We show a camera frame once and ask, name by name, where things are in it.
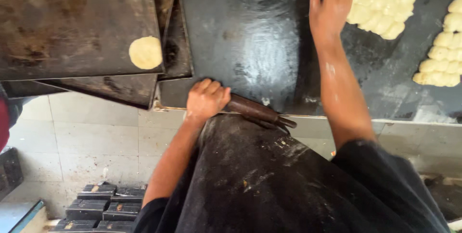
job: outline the black countertop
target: black countertop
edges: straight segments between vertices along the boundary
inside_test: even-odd
[[[204,77],[289,115],[323,116],[309,0],[183,0],[195,75],[163,82],[161,105],[185,107]],[[342,41],[374,119],[462,123],[462,85],[412,81],[452,0],[417,0],[392,41],[346,24]]]

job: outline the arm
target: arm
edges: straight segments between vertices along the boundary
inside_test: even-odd
[[[230,88],[210,79],[196,83],[189,91],[186,118],[153,171],[143,207],[154,199],[170,197],[188,165],[202,127],[228,104],[230,93]]]
[[[310,0],[309,25],[321,71],[321,101],[339,150],[355,139],[376,141],[371,117],[340,40],[353,0]]]

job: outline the black shirt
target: black shirt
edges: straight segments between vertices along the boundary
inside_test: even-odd
[[[449,232],[407,160],[357,140],[329,162],[237,115],[209,120],[172,196],[135,223],[135,233]]]

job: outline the flattened dough disc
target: flattened dough disc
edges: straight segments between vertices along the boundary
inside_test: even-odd
[[[140,69],[153,69],[162,63],[162,47],[158,38],[143,37],[133,41],[128,54],[132,63]]]

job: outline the person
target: person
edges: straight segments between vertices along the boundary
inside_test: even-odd
[[[217,115],[230,89],[205,79],[153,171],[135,233],[449,232],[412,165],[377,141],[340,40],[351,5],[310,0],[337,155],[329,162],[271,124]]]

